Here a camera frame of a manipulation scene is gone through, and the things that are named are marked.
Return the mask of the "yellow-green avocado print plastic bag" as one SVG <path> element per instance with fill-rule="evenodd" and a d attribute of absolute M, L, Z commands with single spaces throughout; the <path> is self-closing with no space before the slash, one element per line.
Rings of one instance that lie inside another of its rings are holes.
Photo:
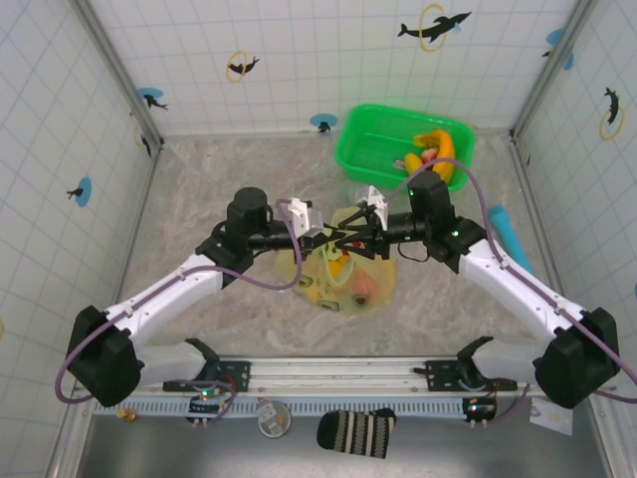
<path fill-rule="evenodd" d="M 395 288 L 395 262 L 339 251 L 349 256 L 344 265 L 329 260 L 318 250 L 313 251 L 303 262 L 302 274 L 293 291 L 311 304 L 342 314 L 363 314 L 387 305 Z M 378 292 L 370 301 L 352 293 L 351 280 L 361 272 L 378 282 Z"/>

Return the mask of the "red fake apple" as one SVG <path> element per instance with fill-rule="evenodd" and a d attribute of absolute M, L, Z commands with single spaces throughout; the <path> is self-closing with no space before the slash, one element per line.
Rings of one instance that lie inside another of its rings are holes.
<path fill-rule="evenodd" d="M 378 292 L 378 282 L 368 274 L 361 272 L 351 280 L 352 293 L 358 297 L 364 296 L 370 301 Z"/>

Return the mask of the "green perforated plastic basket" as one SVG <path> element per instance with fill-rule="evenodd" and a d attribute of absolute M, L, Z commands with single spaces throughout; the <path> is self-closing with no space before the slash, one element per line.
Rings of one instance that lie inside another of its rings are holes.
<path fill-rule="evenodd" d="M 407 171 L 397 161 L 422 150 L 413 143 L 413 138 L 436 129 L 451 136 L 455 158 L 470 167 L 476 137 L 468 125 L 423 112 L 372 104 L 351 110 L 334 151 L 335 161 L 353 181 L 394 189 L 407 178 Z"/>

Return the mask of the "orange-yellow fake banana bunch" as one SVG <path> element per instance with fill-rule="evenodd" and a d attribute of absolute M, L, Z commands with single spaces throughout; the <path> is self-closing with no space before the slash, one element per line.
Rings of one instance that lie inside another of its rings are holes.
<path fill-rule="evenodd" d="M 437 148 L 439 153 L 436 159 L 456 157 L 453 139 L 451 135 L 443 129 L 437 128 L 428 133 L 415 135 L 413 142 L 416 146 L 423 147 L 423 151 L 428 148 Z M 428 162 L 423 161 L 423 165 L 435 171 L 445 183 L 449 184 L 455 172 L 455 165 L 452 162 L 445 161 L 434 164 L 434 160 L 435 159 Z"/>

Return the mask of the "light blue cylinder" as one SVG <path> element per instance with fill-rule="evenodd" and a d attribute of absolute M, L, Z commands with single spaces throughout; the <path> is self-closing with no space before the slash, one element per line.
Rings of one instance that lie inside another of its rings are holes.
<path fill-rule="evenodd" d="M 496 230 L 507 253 L 532 275 L 533 267 L 514 229 L 511 217 L 502 205 L 494 205 L 488 211 L 489 220 Z"/>

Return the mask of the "round metal disc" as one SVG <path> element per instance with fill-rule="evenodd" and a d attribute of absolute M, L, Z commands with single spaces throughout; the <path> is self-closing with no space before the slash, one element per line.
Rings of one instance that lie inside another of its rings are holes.
<path fill-rule="evenodd" d="M 292 425 L 290 410 L 279 401 L 261 400 L 257 408 L 257 417 L 259 430 L 271 439 L 283 437 Z"/>

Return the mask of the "black beige striped sock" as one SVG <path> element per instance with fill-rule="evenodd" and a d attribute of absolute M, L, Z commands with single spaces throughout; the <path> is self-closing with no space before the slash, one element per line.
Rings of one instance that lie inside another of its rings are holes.
<path fill-rule="evenodd" d="M 317 443 L 325 450 L 385 459 L 396 421 L 390 408 L 330 411 L 319 422 Z"/>

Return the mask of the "white paper card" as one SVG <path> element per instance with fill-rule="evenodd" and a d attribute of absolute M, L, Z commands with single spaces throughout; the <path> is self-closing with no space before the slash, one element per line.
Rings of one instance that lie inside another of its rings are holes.
<path fill-rule="evenodd" d="M 543 398 L 533 397 L 531 399 L 530 423 L 566 436 L 571 436 L 573 430 L 573 410 L 563 408 Z"/>

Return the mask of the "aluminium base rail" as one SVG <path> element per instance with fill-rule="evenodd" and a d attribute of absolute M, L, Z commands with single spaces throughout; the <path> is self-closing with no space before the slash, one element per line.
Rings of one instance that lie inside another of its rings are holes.
<path fill-rule="evenodd" d="M 460 385 L 453 357 L 220 358 L 251 365 L 246 396 L 389 396 L 479 394 Z M 205 363 L 185 345 L 151 347 L 125 358 L 75 358 L 70 372 L 99 403 L 115 405 L 134 393 L 163 390 L 165 381 L 196 375 Z"/>

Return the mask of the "aluminium frame post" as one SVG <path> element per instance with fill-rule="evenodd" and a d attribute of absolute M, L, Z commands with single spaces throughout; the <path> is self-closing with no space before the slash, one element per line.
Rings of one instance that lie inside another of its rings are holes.
<path fill-rule="evenodd" d="M 598 2 L 599 0 L 576 0 L 562 28 L 559 40 L 552 46 L 547 63 L 543 66 L 540 75 L 533 84 L 514 126 L 509 130 L 513 144 L 517 144 L 528 129 L 533 116 L 548 94 L 552 83 L 563 70 L 569 55 L 573 53 L 577 39 L 588 23 Z"/>
<path fill-rule="evenodd" d="M 162 150 L 164 139 L 152 119 L 146 102 L 135 87 L 115 46 L 108 37 L 105 27 L 99 19 L 90 0 L 69 0 L 84 30 L 94 44 L 108 72 L 113 77 L 119 91 L 124 96 L 130 115 L 137 121 L 140 129 L 140 143 L 147 154 L 154 158 Z"/>

